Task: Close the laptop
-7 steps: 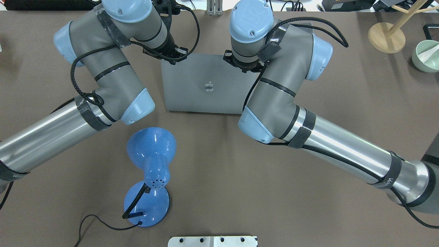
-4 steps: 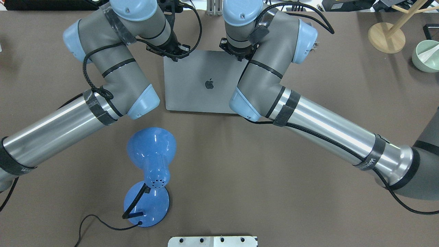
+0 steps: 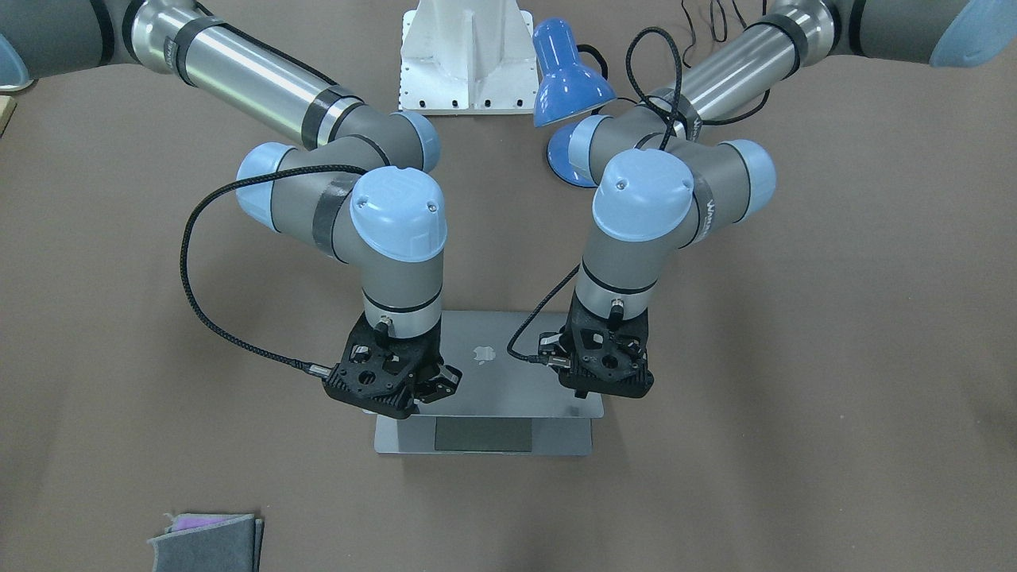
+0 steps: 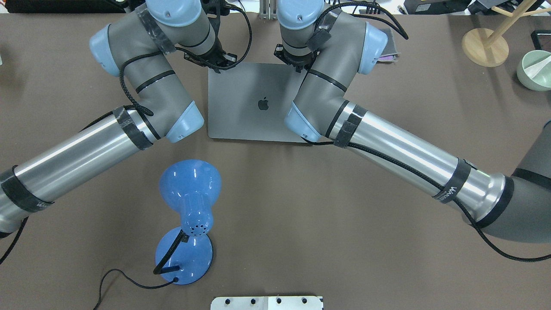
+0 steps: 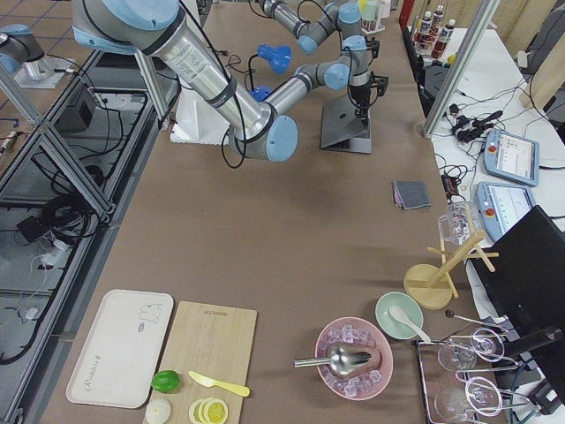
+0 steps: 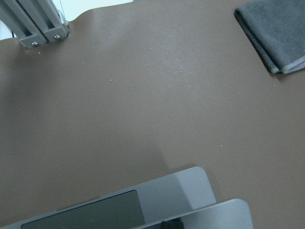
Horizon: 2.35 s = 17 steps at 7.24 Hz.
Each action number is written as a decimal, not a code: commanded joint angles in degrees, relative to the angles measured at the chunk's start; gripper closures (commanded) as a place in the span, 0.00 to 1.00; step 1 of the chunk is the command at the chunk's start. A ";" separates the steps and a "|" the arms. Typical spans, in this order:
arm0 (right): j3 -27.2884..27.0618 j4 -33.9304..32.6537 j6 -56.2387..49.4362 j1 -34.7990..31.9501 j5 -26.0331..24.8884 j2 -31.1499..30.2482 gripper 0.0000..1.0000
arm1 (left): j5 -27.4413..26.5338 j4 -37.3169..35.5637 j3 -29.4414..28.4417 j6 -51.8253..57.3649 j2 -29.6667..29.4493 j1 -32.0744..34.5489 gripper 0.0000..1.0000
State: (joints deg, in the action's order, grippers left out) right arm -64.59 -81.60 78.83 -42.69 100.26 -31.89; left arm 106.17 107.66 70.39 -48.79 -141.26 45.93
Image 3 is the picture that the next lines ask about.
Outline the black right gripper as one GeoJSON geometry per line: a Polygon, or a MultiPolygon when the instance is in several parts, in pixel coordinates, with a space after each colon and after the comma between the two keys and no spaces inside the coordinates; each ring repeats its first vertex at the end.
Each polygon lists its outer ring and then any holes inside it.
{"type": "Polygon", "coordinates": [[[444,365],[443,359],[426,358],[414,371],[413,393],[417,400],[428,404],[454,395],[462,379],[462,371],[444,365]]]}

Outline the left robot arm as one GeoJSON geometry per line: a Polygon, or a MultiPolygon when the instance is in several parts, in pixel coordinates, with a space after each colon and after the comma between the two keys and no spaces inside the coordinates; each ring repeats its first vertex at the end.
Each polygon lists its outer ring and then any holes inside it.
{"type": "Polygon", "coordinates": [[[1015,39],[1013,1],[772,1],[744,28],[690,70],[671,35],[659,35],[675,58],[675,80],[644,91],[620,116],[597,113],[611,95],[592,88],[598,75],[552,84],[553,60],[574,47],[569,24],[552,18],[534,36],[550,106],[538,105],[537,126],[570,119],[547,148],[553,172],[594,188],[593,225],[567,321],[544,334],[524,361],[547,365],[563,386],[620,395],[650,383],[649,301],[669,253],[766,206],[776,168],[746,140],[702,145],[707,126],[729,126],[766,104],[770,91],[799,69],[832,55],[976,68],[1015,39]]]}

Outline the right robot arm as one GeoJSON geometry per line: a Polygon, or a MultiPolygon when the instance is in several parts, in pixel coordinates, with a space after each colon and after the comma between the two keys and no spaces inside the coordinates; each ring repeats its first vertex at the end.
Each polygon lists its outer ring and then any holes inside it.
{"type": "Polygon", "coordinates": [[[137,63],[199,88],[283,135],[242,161],[237,179],[186,223],[180,274],[193,311],[219,337],[319,377],[331,398],[393,419],[457,391],[440,353],[446,203],[430,177],[435,127],[385,114],[197,1],[4,1],[2,83],[20,87],[137,63]],[[335,365],[274,354],[211,321],[192,292],[189,246],[210,205],[233,193],[270,230],[359,268],[363,312],[335,365]]]}

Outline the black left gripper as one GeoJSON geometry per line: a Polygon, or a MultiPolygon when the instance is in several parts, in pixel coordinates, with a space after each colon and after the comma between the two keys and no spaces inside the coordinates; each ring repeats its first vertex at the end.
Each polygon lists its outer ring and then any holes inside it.
{"type": "Polygon", "coordinates": [[[571,347],[573,347],[573,339],[567,333],[566,326],[562,326],[558,330],[546,330],[538,336],[540,362],[558,374],[575,371],[571,347]]]}

